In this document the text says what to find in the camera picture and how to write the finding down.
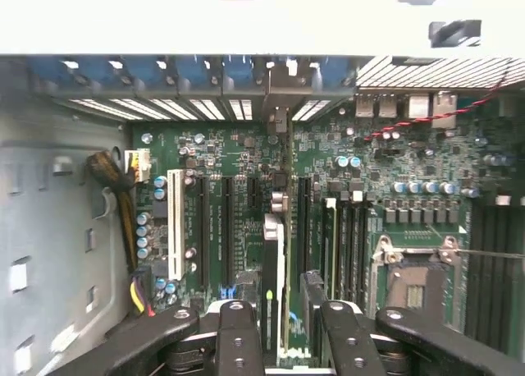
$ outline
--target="green circuit board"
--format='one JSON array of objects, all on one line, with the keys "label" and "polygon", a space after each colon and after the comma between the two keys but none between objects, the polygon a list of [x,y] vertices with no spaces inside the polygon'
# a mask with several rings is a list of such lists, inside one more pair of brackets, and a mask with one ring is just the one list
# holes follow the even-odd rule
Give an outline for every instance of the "green circuit board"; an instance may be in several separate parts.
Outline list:
[{"label": "green circuit board", "polygon": [[[224,286],[221,283],[224,260],[221,258],[223,242],[219,222],[223,213],[222,178],[231,177],[235,183],[235,273],[260,271],[263,217],[265,213],[270,213],[272,173],[291,164],[291,246],[287,248],[287,256],[292,262],[286,274],[290,284],[288,348],[303,350],[307,345],[296,279],[303,272],[301,265],[295,262],[301,247],[298,232],[308,231],[308,243],[304,244],[308,253],[308,266],[323,270],[323,262],[326,262],[325,259],[323,261],[323,255],[328,243],[326,227],[336,226],[336,216],[326,212],[326,199],[336,199],[339,205],[341,200],[346,199],[346,193],[351,197],[355,191],[364,194],[368,205],[366,215],[361,217],[364,219],[361,231],[354,233],[361,235],[364,247],[359,251],[363,253],[364,265],[357,271],[358,260],[354,259],[350,268],[355,274],[360,274],[361,280],[353,284],[360,285],[362,296],[360,299],[355,294],[348,296],[344,285],[339,287],[337,284],[334,291],[338,292],[336,296],[358,303],[361,301],[365,314],[372,317],[382,306],[398,305],[403,301],[417,308],[422,303],[420,297],[424,292],[425,296],[432,295],[434,302],[442,303],[442,309],[433,316],[439,322],[463,331],[468,279],[466,258],[459,257],[455,265],[450,265],[431,259],[430,255],[422,258],[409,254],[406,255],[408,267],[399,273],[395,265],[375,263],[374,254],[384,236],[388,236],[396,248],[436,249],[443,246],[449,236],[457,241],[458,248],[469,248],[471,201],[461,195],[459,189],[495,186],[510,181],[513,175],[512,169],[486,169],[482,158],[487,152],[497,154],[508,150],[508,145],[515,139],[515,136],[509,135],[517,130],[509,128],[507,122],[498,121],[497,116],[489,115],[487,120],[491,120],[491,123],[484,128],[485,122],[468,114],[458,117],[457,125],[447,131],[430,126],[414,126],[410,131],[403,131],[396,139],[383,140],[380,137],[367,141],[366,137],[372,129],[393,124],[395,119],[361,118],[334,112],[314,123],[293,123],[290,126],[293,140],[291,161],[286,157],[285,139],[268,135],[266,125],[262,123],[134,125],[135,149],[149,149],[151,153],[152,179],[165,176],[171,169],[185,169],[192,171],[195,177],[209,180],[209,221],[199,221],[197,187],[190,186],[185,192],[185,248],[199,251],[199,230],[203,224],[209,224],[209,277],[203,286],[199,281],[199,268],[202,265],[187,260],[185,277],[177,285],[178,303],[188,305],[192,298],[198,297],[204,303],[205,311],[209,303],[223,297],[221,289]],[[349,128],[352,129],[351,135],[347,131]],[[144,134],[152,136],[148,144],[142,141]],[[484,139],[493,145],[490,149],[487,149]],[[183,157],[180,155],[182,148],[188,149]],[[351,158],[358,158],[359,163],[356,164],[354,160],[355,167],[351,167],[352,164],[342,167],[341,157],[348,158],[350,162]],[[247,180],[254,177],[260,183],[260,200],[256,208],[249,206],[247,187]],[[298,221],[302,178],[309,180],[312,187],[307,194],[311,201],[307,225]],[[428,182],[437,186],[449,183],[456,190],[452,195],[444,195],[442,191],[435,194],[419,191],[413,195],[406,191],[394,191],[396,184],[410,182],[420,186]],[[167,254],[167,223],[166,219],[155,216],[154,191],[153,181],[137,186],[137,211],[151,213],[154,221],[152,252],[147,259],[141,260],[143,264],[153,264]],[[337,213],[350,213],[348,210],[343,207],[337,209]],[[432,221],[422,220],[421,216],[413,218],[413,210],[422,213],[430,210]],[[349,238],[354,235],[350,234],[346,223],[343,226],[337,227],[342,236]],[[333,230],[328,230],[330,235],[336,231],[335,228]],[[304,235],[300,236],[300,240],[304,241]],[[353,251],[350,245],[341,246],[338,257],[344,259]],[[345,263],[340,265],[340,269],[340,273],[333,276],[344,280],[349,269],[345,270]],[[428,274],[429,282],[434,279],[433,288],[428,283],[425,291],[419,287],[425,284],[427,278],[418,282],[421,278],[414,277],[422,270]],[[397,284],[392,281],[396,274],[407,281],[415,279],[413,283],[403,283],[407,287],[414,287],[413,297],[395,297],[390,293],[398,290],[392,289]],[[168,304],[162,300],[156,303],[159,310],[166,306]]]}]

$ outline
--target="white pcie slot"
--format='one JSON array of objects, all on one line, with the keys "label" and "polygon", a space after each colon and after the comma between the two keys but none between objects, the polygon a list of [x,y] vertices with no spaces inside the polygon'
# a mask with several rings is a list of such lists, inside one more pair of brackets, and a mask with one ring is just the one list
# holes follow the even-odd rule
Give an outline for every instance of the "white pcie slot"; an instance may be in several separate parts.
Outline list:
[{"label": "white pcie slot", "polygon": [[184,170],[167,172],[167,277],[181,280],[184,275],[185,221]]}]

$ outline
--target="yellow cable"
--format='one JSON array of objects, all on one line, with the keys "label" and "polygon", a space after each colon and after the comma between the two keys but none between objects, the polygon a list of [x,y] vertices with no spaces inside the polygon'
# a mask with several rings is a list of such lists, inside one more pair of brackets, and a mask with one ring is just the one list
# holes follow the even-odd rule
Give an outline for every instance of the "yellow cable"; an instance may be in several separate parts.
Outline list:
[{"label": "yellow cable", "polygon": [[131,283],[130,294],[131,294],[131,299],[133,300],[133,303],[135,304],[135,306],[137,307],[139,312],[143,313],[144,312],[144,305],[140,301],[139,296],[137,296],[137,291],[136,291],[136,288],[135,288],[135,282]]}]

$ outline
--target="gray metal wall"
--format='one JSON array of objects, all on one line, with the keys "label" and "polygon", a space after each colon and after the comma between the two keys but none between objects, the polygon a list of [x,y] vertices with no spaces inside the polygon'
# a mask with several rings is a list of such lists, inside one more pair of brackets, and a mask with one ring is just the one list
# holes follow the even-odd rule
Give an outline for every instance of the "gray metal wall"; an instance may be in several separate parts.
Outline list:
[{"label": "gray metal wall", "polygon": [[[0,375],[16,374],[24,342],[31,342],[27,374],[46,374],[99,344],[128,310],[120,224],[115,212],[94,218],[104,211],[102,188],[83,169],[100,149],[116,146],[123,155],[126,137],[118,123],[87,120],[31,98],[23,65],[0,60]],[[72,174],[53,175],[57,156],[72,159]],[[96,248],[86,252],[88,230]],[[17,260],[29,260],[28,287],[13,292]],[[92,287],[98,303],[87,312]],[[65,341],[75,340],[53,352],[53,339],[71,325]]]}]

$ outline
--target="motherboard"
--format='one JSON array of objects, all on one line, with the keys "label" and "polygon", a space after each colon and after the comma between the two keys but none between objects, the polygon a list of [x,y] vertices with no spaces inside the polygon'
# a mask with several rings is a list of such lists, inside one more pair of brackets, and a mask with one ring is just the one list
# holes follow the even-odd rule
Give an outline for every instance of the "motherboard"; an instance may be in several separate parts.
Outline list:
[{"label": "motherboard", "polygon": [[368,317],[401,306],[462,332],[473,204],[518,186],[523,127],[497,101],[395,126],[400,104],[367,114],[349,101],[277,133],[262,122],[134,124],[134,149],[151,161],[136,187],[137,255],[155,310],[248,300],[268,336],[278,330],[263,350],[307,364],[300,274],[317,270],[328,297]]}]

